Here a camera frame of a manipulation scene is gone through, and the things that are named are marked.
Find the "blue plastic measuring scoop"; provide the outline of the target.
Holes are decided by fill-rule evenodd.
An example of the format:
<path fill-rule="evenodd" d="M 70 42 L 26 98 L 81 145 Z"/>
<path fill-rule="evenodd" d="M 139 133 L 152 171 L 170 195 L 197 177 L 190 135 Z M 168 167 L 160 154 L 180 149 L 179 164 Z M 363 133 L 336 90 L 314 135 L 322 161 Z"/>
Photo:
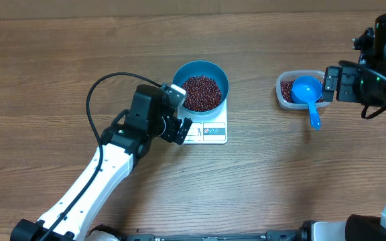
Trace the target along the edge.
<path fill-rule="evenodd" d="M 294 81 L 290 95 L 296 104 L 308 105 L 311 127 L 320 130 L 321 121 L 316 102 L 322 97 L 321 82 L 312 76 L 301 76 Z"/>

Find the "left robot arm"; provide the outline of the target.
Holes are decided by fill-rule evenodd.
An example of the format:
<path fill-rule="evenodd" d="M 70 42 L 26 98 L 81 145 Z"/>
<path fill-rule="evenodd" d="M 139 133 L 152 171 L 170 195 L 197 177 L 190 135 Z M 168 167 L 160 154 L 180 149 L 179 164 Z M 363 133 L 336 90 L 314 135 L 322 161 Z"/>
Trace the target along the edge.
<path fill-rule="evenodd" d="M 84 240 L 103 204 L 148 154 L 154 138 L 184 142 L 192 121 L 174 113 L 186 97 L 187 92 L 175 84 L 139 85 L 130 108 L 98 137 L 96 153 L 70 189 L 38 221 L 20 220 L 11 240 Z"/>

